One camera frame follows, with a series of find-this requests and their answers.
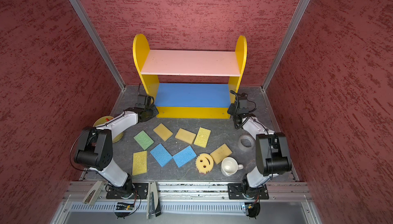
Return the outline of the tan sponge green scrub back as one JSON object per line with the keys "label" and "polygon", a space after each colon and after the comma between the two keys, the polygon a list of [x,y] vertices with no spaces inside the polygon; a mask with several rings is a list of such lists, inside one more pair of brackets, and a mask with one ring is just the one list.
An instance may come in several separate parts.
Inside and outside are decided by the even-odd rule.
{"label": "tan sponge green scrub back", "polygon": [[153,131],[164,141],[166,142],[172,135],[171,132],[164,124],[160,123]]}

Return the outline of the green cellulose sponge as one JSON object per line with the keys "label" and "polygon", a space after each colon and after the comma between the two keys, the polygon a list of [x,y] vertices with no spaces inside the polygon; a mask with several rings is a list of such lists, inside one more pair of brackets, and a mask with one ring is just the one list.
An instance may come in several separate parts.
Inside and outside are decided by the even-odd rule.
{"label": "green cellulose sponge", "polygon": [[141,131],[134,136],[134,140],[142,147],[143,150],[147,150],[154,144],[153,139],[145,131]]}

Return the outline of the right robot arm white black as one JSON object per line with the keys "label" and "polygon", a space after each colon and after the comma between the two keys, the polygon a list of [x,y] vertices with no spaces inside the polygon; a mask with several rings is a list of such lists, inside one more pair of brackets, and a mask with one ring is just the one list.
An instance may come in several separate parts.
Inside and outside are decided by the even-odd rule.
{"label": "right robot arm white black", "polygon": [[234,102],[227,113],[234,128],[245,130],[254,142],[256,166],[243,177],[242,192],[244,198],[255,199],[269,180],[292,170],[289,146],[284,133],[268,129],[253,114],[256,109],[249,109],[246,93],[231,90],[230,94],[234,95]]}

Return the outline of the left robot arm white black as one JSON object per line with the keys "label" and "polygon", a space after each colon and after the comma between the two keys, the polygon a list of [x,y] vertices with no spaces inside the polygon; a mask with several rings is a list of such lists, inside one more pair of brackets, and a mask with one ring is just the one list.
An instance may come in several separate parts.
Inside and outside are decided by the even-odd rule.
{"label": "left robot arm white black", "polygon": [[158,114],[154,97],[138,95],[135,107],[125,109],[123,113],[108,122],[94,127],[85,127],[82,130],[77,140],[73,161],[100,174],[120,198],[135,197],[132,177],[113,159],[113,138]]}

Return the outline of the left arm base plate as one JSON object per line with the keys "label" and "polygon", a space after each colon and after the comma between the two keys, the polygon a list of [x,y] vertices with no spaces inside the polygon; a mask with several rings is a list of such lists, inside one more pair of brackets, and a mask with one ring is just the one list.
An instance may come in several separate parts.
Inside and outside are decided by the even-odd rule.
{"label": "left arm base plate", "polygon": [[105,191],[106,199],[131,200],[136,197],[146,199],[148,183],[132,183],[132,185],[126,184],[123,187],[114,187],[111,184],[108,184]]}

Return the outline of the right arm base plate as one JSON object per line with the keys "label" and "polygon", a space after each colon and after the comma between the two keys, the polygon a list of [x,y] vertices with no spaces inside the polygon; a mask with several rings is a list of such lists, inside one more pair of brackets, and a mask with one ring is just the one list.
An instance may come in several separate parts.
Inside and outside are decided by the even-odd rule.
{"label": "right arm base plate", "polygon": [[229,183],[227,187],[229,199],[256,200],[257,197],[259,197],[260,200],[269,199],[266,185],[262,185],[258,188],[250,188],[240,183]]}

